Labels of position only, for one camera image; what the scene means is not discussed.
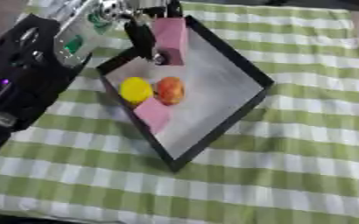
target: green checkered tablecloth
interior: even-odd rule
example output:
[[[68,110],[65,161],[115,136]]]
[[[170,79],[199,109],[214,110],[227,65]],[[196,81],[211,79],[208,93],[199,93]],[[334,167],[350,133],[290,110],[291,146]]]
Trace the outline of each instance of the green checkered tablecloth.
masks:
[[[39,13],[47,1],[33,0]],[[359,223],[359,40],[345,10],[184,3],[277,84],[177,174],[94,66],[0,150],[0,212],[96,223]]]

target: red apple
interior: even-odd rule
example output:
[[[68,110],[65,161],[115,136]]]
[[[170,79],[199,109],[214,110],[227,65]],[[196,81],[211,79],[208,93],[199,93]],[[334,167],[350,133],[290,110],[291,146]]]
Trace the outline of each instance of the red apple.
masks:
[[[184,84],[177,77],[166,77],[157,83],[158,100],[165,105],[174,105],[182,101],[185,95]]]

